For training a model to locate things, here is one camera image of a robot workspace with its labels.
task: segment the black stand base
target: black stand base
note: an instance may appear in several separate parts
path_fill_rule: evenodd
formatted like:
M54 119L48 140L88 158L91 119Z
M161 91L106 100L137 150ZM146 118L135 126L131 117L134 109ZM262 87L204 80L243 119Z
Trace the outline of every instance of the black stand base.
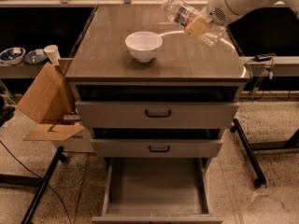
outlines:
M63 155L63 152L63 147L59 147L57 149L55 156L53 157L50 166L42 179L38 177L28 177L19 175L0 175L0 183L37 188L36 195L32 200L21 224L31 223L31 219L38 207L39 201L41 200L47 188L47 185L49 184L49 181L52 177L52 174L55 171L58 161L65 161L65 155Z
M299 130L297 130L296 133L288 141L249 143L237 119L234 119L234 125L235 126L231 128L231 132L234 133L235 131L237 131L237 133L239 134L243 147L246 150L251 165L257 175L257 179L254 180L254 186L256 188L259 188L261 185L265 185L266 179L263 175L263 171L258 161L255 158L253 151L299 148Z

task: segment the white cup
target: white cup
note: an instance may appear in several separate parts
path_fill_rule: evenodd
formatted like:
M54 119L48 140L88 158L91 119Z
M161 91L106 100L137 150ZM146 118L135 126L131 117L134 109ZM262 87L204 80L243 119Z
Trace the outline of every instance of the white cup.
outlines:
M52 64L59 64L58 59L60 59L60 53L56 45L48 45L44 48L45 53L50 59Z

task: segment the transparent container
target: transparent container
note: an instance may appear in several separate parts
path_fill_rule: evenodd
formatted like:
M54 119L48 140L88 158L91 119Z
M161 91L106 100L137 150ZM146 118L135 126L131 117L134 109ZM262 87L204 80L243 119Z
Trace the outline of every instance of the transparent container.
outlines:
M186 29L196 16L200 14L200 11L196 8L177 0L163 0L161 9L167 14L167 18L181 29ZM199 36L199 39L212 47L223 38L225 33L225 27L212 24L209 32Z

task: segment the closed drawer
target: closed drawer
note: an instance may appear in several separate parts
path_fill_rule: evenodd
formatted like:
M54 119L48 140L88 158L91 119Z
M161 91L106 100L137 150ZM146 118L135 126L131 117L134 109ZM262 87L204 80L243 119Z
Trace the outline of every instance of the closed drawer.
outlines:
M93 139L92 144L98 157L213 158L219 153L222 141Z
M95 223L222 223L210 214L200 159L111 159Z
M229 128L238 103L76 102L89 128Z

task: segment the bowl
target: bowl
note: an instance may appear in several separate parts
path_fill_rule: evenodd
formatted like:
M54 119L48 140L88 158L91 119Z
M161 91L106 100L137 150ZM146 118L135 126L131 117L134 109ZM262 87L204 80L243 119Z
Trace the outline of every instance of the bowl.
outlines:
M46 55L46 53L43 49L31 50L24 57L24 60L26 61L26 63L37 64L37 65L44 64L47 59L48 59L48 56Z
M0 53L0 61L8 64L21 63L26 50L23 48L6 49Z
M136 32L125 39L130 54L142 63L152 60L162 44L162 38L153 32Z

